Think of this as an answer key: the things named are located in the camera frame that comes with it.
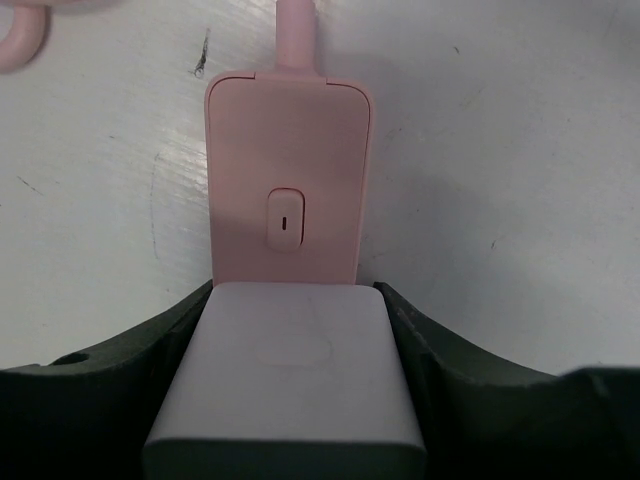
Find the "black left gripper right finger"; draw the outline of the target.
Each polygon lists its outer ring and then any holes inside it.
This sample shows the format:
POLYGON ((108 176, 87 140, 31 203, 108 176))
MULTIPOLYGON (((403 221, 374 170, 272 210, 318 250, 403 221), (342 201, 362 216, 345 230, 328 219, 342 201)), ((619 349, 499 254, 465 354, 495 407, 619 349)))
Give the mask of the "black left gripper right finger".
POLYGON ((636 479, 639 370, 551 375, 508 361, 377 282, 427 452, 427 479, 636 479))

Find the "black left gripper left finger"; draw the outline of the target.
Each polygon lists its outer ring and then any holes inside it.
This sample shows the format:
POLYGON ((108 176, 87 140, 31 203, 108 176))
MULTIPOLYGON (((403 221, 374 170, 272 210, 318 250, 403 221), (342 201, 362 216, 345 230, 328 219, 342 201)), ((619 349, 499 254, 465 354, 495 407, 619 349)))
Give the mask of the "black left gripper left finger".
POLYGON ((49 365, 2 370, 2 478, 142 478, 144 443, 212 289, 49 365))

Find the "white charger plug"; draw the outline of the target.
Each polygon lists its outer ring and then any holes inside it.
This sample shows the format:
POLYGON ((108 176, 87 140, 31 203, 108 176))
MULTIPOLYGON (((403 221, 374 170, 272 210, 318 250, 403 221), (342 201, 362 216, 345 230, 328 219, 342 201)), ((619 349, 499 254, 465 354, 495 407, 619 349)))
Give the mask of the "white charger plug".
POLYGON ((381 293, 216 286, 142 452, 148 479, 420 479, 426 450, 381 293))

